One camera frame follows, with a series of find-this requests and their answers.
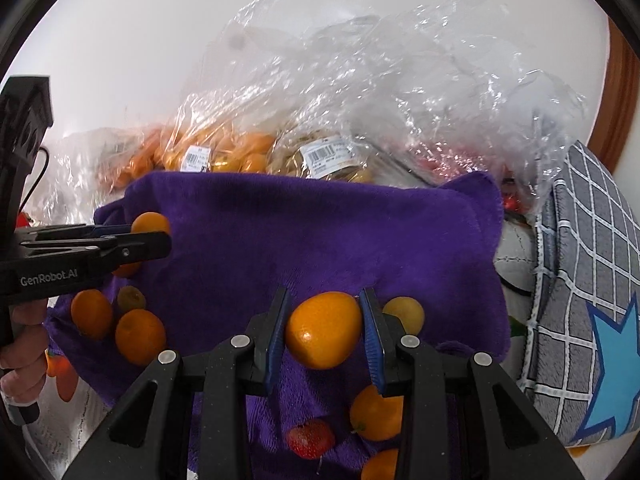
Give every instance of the human hand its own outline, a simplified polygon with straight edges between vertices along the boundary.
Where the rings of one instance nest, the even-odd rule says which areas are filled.
[[[43,327],[47,316],[47,300],[17,305],[12,312],[14,323],[25,325],[11,345],[0,349],[0,368],[13,368],[0,379],[0,390],[9,402],[31,404],[38,398],[47,373],[49,334]]]

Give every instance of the blue star patch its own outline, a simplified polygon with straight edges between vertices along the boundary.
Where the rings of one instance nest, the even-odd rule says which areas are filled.
[[[600,378],[574,439],[606,428],[611,428],[614,438],[628,429],[640,396],[638,301],[634,294],[619,324],[589,302],[587,311],[598,348]]]

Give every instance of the round metal pin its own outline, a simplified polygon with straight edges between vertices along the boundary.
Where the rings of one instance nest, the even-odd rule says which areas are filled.
[[[415,335],[403,335],[400,343],[407,348],[416,348],[420,345],[420,340]]]
[[[163,365],[167,365],[169,363],[173,363],[177,355],[173,350],[164,350],[160,352],[158,356],[158,361],[160,361]]]
[[[491,356],[485,352],[478,352],[474,355],[474,361],[480,366],[488,366],[494,362],[494,360],[491,359]]]
[[[244,348],[250,342],[251,339],[249,339],[249,336],[244,334],[235,335],[231,338],[231,346],[233,346],[234,348]]]

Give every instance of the purple towel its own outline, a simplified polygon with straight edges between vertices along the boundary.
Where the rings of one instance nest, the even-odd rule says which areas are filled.
[[[145,211],[169,218],[172,254],[143,264],[131,280],[108,279],[104,291],[113,300],[120,286],[138,287],[164,322],[168,345],[182,355],[242,333],[252,315],[268,309],[278,285],[289,288],[293,306],[320,292],[357,294],[365,286],[382,304],[411,296],[426,313],[421,339],[498,359],[508,350],[506,307],[492,263],[502,204],[484,174],[439,189],[400,190],[261,175],[154,173],[98,210],[95,221],[132,222]],[[79,336],[69,304],[70,297],[60,298],[47,327],[79,375],[111,406],[141,369],[118,354],[112,338]],[[350,434],[349,406],[368,384],[362,342],[332,370],[306,370],[285,352],[273,395],[247,399],[256,480],[317,478],[317,463],[297,457],[284,442],[286,432],[308,418],[325,418],[338,442],[324,457],[325,478],[357,478],[374,452],[396,446]]]

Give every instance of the wooden door frame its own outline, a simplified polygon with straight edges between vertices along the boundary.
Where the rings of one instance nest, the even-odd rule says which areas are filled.
[[[600,110],[589,138],[588,148],[613,173],[636,114],[640,88],[640,60],[611,20],[609,43],[609,61]]]

